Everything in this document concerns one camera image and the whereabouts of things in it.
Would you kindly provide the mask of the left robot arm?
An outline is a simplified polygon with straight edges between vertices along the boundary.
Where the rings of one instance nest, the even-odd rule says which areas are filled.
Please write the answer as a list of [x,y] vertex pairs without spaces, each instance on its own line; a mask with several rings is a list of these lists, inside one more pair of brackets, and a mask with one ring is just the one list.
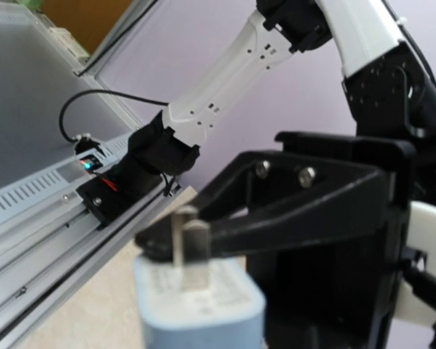
[[[392,1],[436,78],[436,1]],[[225,52],[253,1],[165,1],[125,53],[121,83],[132,94],[171,102]],[[180,182],[202,189],[240,152],[276,148],[281,131],[351,135],[341,61],[330,41],[270,70],[225,114]]]

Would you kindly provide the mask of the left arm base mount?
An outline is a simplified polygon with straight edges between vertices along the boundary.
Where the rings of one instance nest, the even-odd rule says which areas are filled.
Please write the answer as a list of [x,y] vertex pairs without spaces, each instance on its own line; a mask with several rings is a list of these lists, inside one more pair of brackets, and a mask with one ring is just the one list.
[[95,156],[79,160],[80,165],[94,177],[77,189],[87,209],[103,224],[109,225],[146,197],[161,183],[163,196],[171,194],[174,177],[126,157],[109,170],[100,172],[102,163]]

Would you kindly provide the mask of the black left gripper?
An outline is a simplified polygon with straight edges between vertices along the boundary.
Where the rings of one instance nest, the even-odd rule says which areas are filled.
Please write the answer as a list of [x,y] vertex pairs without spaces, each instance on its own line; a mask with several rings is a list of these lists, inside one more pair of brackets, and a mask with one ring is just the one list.
[[246,256],[269,348],[383,348],[402,277],[414,147],[281,132],[189,203],[213,258]]

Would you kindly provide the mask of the small blue plug adapter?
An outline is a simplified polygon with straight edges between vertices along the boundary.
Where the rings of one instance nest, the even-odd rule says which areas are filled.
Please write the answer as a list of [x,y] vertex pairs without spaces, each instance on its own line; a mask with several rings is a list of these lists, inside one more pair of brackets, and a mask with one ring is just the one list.
[[210,256],[198,210],[171,215],[172,262],[143,252],[134,281],[144,348],[263,348],[266,299],[234,258]]

